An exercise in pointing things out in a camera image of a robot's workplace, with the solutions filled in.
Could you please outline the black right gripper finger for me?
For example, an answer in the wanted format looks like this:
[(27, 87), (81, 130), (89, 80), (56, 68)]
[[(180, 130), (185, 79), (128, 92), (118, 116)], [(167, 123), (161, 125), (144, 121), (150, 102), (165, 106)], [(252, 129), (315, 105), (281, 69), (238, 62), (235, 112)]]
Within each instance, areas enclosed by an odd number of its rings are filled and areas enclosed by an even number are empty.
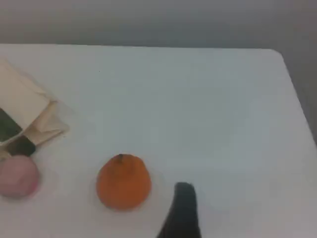
[(187, 182), (174, 186), (174, 197), (158, 238), (200, 238), (195, 188)]

